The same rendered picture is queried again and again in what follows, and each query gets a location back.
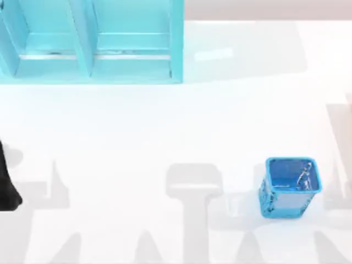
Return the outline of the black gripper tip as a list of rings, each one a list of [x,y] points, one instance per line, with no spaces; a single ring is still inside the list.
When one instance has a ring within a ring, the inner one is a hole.
[[[22,203],[23,198],[9,176],[3,144],[0,140],[0,212],[15,211]]]

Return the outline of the blue square basket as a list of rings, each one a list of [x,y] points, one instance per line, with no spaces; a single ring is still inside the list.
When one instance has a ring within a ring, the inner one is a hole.
[[[300,218],[321,191],[315,159],[270,157],[258,190],[261,214],[270,219]]]

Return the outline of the light blue rack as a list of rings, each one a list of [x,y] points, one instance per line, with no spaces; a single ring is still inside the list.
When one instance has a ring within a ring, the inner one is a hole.
[[[185,0],[0,0],[0,84],[179,84]]]

